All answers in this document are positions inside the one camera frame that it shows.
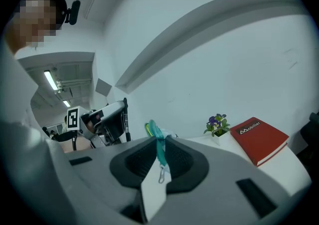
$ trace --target potted plant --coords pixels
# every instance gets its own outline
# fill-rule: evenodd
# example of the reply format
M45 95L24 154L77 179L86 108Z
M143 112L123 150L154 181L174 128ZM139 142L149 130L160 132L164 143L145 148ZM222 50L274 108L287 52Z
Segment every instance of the potted plant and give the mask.
M226 135L229 134L229 124L227 124L226 114L220 115L219 113L216 116L212 116L209 118L208 122L206 123L206 132L211 132L213 137L213 141L220 145L221 138L225 138Z

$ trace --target white desk surface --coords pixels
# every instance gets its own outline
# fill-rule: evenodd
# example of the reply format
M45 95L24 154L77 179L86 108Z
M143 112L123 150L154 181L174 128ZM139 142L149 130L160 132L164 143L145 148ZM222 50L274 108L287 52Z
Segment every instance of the white desk surface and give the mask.
M220 146L208 134L187 140L235 153L252 163L244 150L230 134L229 137L221 139ZM306 169L288 146L285 146L270 160L260 165L258 169L279 183L290 196L312 183Z

